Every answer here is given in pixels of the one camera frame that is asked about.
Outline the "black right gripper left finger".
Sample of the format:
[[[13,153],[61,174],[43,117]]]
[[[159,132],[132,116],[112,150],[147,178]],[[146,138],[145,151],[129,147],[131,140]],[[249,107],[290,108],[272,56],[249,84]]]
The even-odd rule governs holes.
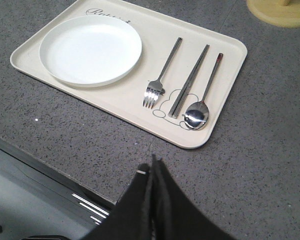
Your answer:
[[[86,235],[87,240],[150,240],[152,238],[147,184],[150,167],[138,166],[130,186],[100,226]]]

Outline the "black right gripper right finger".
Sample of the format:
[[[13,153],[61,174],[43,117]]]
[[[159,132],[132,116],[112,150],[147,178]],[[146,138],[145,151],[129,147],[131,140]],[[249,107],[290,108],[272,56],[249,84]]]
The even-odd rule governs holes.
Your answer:
[[[157,240],[232,240],[205,217],[176,184],[161,159],[152,155],[152,219]]]

